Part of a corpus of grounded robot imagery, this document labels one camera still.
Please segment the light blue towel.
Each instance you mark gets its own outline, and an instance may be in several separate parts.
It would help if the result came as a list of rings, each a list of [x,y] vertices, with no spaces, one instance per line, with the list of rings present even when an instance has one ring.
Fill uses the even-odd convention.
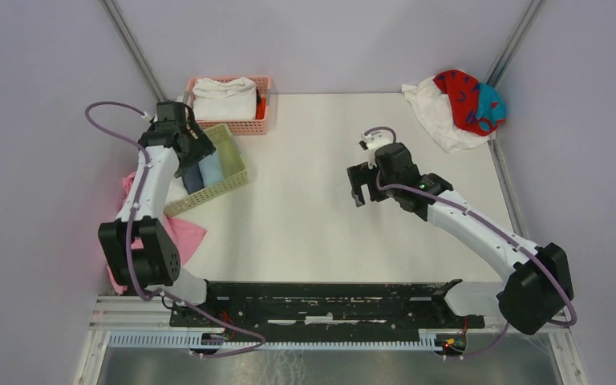
[[[218,152],[206,156],[199,164],[201,179],[206,188],[221,183],[225,179],[225,174],[221,165]]]

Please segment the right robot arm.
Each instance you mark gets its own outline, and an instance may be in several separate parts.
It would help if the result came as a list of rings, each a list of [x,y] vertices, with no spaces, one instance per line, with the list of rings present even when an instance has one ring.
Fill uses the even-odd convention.
[[[499,276],[499,283],[459,282],[431,306],[433,321],[451,327],[463,316],[501,316],[523,334],[547,324],[576,323],[567,255],[560,246],[541,246],[492,222],[435,173],[421,174],[407,147],[365,136],[367,161],[347,175],[358,207],[366,200],[394,200],[399,207],[444,230]]]

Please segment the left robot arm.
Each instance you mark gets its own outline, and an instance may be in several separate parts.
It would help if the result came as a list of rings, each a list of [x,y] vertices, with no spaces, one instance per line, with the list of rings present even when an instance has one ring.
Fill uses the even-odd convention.
[[[132,186],[115,220],[99,226],[99,242],[117,284],[144,301],[163,296],[190,306],[193,320],[211,326],[221,307],[207,297],[206,280],[181,270],[180,252],[164,225],[164,208],[171,180],[213,154],[214,145],[185,103],[159,102],[149,123],[138,140],[93,124],[137,150]]]

